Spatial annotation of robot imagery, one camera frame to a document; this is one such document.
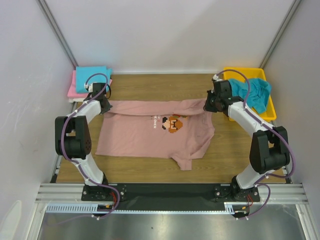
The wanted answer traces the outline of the dusty pink t shirt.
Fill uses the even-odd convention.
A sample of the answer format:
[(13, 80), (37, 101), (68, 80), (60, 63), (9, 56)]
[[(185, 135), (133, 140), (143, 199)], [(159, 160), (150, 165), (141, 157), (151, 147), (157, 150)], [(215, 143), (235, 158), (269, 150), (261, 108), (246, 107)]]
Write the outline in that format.
[(206, 100), (112, 100), (104, 114), (96, 155), (165, 158), (182, 171), (202, 158), (215, 134)]

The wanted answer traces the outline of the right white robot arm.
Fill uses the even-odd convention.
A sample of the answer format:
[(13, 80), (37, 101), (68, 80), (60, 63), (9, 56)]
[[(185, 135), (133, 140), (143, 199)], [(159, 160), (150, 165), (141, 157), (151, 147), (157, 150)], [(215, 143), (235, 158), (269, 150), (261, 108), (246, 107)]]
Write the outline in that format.
[(284, 127), (275, 127), (264, 121), (240, 96), (233, 96), (228, 80), (212, 82), (213, 89), (207, 91), (204, 110), (224, 113), (251, 136), (249, 165), (232, 178), (226, 195), (235, 201), (243, 201), (261, 180), (290, 163), (288, 133)]

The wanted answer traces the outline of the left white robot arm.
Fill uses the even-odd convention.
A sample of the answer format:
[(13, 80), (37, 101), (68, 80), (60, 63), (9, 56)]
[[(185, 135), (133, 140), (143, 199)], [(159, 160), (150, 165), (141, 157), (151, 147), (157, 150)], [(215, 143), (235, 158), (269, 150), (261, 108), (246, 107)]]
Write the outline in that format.
[(93, 158), (89, 123), (112, 108), (106, 97), (110, 91), (108, 83), (92, 83), (82, 104), (69, 115), (58, 116), (54, 122), (56, 153), (80, 172), (84, 195), (92, 194), (99, 200), (107, 199), (112, 190)]

